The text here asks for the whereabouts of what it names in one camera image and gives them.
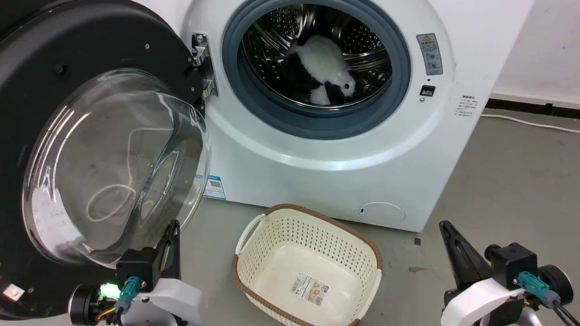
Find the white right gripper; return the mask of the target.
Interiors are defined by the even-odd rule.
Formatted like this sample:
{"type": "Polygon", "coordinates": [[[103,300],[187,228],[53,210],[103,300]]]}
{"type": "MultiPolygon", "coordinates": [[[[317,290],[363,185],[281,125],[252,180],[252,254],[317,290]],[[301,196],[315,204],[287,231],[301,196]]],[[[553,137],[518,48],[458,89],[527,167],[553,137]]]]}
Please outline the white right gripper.
{"type": "Polygon", "coordinates": [[[503,305],[510,297],[524,293],[524,289],[519,286],[509,290],[495,281],[491,266],[450,221],[441,221],[439,230],[451,264],[456,290],[462,291],[444,309],[442,326],[470,326],[503,305]]]}

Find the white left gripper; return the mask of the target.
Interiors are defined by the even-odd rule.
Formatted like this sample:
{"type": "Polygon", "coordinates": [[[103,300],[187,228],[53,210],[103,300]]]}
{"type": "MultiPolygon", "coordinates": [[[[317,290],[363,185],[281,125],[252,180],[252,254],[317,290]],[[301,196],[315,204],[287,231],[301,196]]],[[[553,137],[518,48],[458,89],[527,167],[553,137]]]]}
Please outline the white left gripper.
{"type": "Polygon", "coordinates": [[[151,292],[141,292],[133,299],[125,326],[203,326],[205,323],[203,293],[181,281],[180,224],[172,220],[158,241],[158,269],[163,277],[151,292]]]}

